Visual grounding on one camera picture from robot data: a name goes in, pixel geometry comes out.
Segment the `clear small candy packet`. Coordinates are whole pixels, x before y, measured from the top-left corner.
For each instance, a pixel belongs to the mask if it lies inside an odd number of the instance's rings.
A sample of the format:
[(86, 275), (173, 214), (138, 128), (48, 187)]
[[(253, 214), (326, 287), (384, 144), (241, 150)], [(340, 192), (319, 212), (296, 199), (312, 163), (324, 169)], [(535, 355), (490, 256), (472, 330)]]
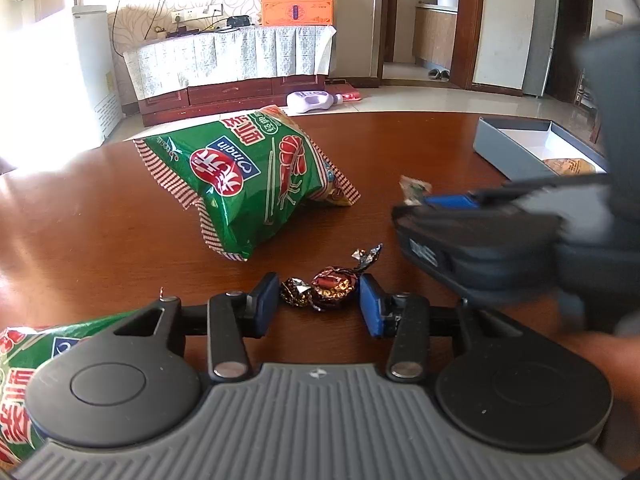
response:
[(404, 204), (408, 206), (424, 204), (432, 194), (432, 186), (419, 179), (401, 176), (399, 185), (404, 196)]

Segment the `brown foil candy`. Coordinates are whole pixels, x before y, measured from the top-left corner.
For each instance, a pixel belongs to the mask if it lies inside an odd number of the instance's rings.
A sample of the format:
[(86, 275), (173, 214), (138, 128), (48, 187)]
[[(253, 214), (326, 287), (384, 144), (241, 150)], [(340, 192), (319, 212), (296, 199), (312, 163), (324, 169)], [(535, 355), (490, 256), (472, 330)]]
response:
[(352, 253), (356, 266), (326, 266), (308, 282), (287, 278), (280, 285), (280, 297), (290, 307), (319, 312), (338, 309), (356, 295), (360, 276), (378, 261), (383, 247), (377, 244), (370, 249), (356, 249)]

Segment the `brown gold pastry packet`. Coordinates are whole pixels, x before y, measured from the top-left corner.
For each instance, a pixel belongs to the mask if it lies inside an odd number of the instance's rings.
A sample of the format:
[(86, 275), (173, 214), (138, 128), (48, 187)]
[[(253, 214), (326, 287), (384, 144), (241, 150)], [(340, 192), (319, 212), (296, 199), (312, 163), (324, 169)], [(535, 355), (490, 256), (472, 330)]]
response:
[(597, 172), (592, 162), (582, 158), (548, 158), (544, 159), (544, 164), (558, 176), (581, 176)]

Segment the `grey shallow cardboard box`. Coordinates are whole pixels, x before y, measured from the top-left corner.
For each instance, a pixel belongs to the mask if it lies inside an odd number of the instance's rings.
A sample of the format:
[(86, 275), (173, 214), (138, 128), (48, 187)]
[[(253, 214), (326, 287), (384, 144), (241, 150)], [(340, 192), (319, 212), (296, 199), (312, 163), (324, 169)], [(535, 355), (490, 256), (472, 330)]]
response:
[(556, 176), (552, 162), (584, 162), (588, 171), (605, 174), (605, 158), (573, 133), (551, 120), (482, 116), (473, 148), (509, 180)]

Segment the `pair of slippers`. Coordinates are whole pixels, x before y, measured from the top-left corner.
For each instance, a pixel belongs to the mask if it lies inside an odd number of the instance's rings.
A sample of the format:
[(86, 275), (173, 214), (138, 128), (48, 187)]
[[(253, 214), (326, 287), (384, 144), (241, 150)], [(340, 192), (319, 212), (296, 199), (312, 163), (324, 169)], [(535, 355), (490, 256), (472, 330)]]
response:
[(448, 81), (450, 79), (449, 70), (439, 70), (438, 68), (433, 68), (428, 72), (428, 78), (431, 80), (441, 80)]

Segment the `wooden kitchen cabinet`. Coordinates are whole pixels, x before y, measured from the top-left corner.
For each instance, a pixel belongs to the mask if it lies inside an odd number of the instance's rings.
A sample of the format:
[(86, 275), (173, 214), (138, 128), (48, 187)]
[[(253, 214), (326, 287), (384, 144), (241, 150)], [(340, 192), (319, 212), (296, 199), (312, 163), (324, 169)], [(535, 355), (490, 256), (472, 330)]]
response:
[(414, 19), (412, 53), (426, 67), (450, 70), (454, 54), (458, 11), (419, 4)]

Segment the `purple detergent bottle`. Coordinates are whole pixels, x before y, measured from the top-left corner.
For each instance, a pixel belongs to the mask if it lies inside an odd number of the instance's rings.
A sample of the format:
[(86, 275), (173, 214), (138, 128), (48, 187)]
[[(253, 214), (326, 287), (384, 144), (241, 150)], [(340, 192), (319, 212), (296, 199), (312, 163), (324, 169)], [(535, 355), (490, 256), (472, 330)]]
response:
[(320, 90), (295, 91), (286, 97), (286, 112), (289, 115), (303, 115), (309, 112), (324, 112), (343, 103), (340, 94)]

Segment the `red wooden tv cabinet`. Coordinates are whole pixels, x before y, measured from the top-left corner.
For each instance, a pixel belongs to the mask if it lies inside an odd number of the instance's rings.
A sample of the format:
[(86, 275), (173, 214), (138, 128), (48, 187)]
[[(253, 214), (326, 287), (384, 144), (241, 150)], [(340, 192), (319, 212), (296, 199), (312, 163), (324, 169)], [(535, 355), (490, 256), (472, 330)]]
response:
[(357, 89), (345, 79), (296, 75), (188, 87), (142, 99), (138, 105), (143, 125), (151, 127), (186, 118), (254, 110), (271, 104), (285, 106), (290, 93), (307, 90), (337, 94)]

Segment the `silver refrigerator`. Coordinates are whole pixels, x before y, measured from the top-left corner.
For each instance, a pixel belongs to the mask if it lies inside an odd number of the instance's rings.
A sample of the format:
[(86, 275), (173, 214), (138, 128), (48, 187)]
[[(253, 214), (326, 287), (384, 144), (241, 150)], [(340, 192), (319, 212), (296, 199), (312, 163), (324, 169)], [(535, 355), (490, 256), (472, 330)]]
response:
[(560, 0), (535, 0), (535, 12), (523, 81), (526, 96), (541, 98), (546, 88), (555, 43)]

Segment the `white patterned cabinet cloth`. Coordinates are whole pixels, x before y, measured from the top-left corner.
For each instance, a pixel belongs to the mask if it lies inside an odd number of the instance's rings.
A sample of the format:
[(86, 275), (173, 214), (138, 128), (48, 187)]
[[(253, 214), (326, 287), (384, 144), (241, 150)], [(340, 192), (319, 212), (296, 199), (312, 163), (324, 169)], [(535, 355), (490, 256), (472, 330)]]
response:
[(124, 54), (139, 101), (190, 87), (330, 71), (336, 29), (250, 26), (151, 42)]

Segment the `black router box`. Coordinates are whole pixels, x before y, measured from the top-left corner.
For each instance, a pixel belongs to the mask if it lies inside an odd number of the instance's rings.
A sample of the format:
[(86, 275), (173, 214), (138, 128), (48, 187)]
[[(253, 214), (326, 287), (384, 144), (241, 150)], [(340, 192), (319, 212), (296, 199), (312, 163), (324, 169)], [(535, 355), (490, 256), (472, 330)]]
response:
[(229, 16), (227, 18), (227, 26), (230, 28), (241, 28), (250, 26), (250, 17), (248, 15)]

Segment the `white chest freezer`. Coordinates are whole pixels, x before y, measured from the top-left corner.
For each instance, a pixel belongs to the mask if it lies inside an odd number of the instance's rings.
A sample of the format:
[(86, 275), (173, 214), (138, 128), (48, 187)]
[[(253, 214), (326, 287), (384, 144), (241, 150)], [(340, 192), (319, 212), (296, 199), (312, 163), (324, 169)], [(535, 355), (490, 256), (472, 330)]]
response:
[(73, 6), (74, 32), (91, 132), (102, 144), (122, 121), (105, 6)]

